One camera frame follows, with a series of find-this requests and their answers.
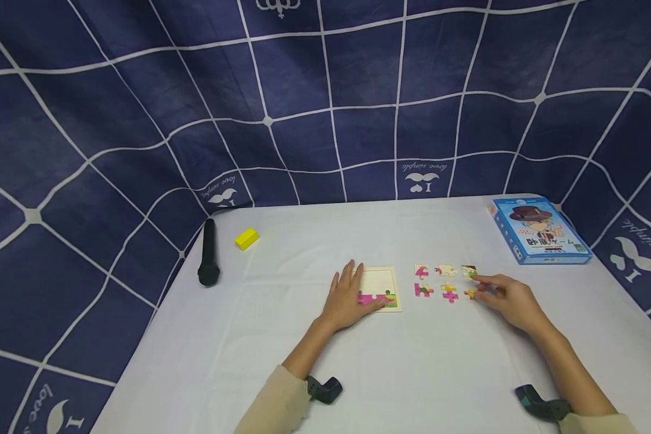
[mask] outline table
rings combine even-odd
[[[479,303],[414,297],[414,264],[476,265],[533,287],[546,314],[619,411],[651,433],[651,321],[598,259],[517,265],[490,197],[264,207],[214,216],[220,282],[198,283],[202,236],[93,433],[230,433],[263,382],[320,313],[349,260],[395,266],[403,312],[339,333],[318,361],[344,393],[315,403],[300,433],[550,433],[512,388],[557,396],[539,352]],[[233,239],[248,227],[247,251]]]

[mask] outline hat on box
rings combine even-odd
[[[540,221],[551,218],[552,213],[543,211],[537,206],[516,206],[510,219],[518,221]]]

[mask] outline game box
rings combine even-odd
[[[519,264],[586,264],[593,257],[544,197],[496,198],[489,211]]]

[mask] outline puzzle board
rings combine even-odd
[[[388,298],[389,303],[377,312],[402,312],[403,306],[398,293],[398,280],[393,266],[366,266],[359,282],[359,302],[364,305]]]

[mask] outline fabric backdrop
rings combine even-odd
[[[0,433],[91,429],[219,207],[514,192],[651,317],[651,1],[0,0]]]

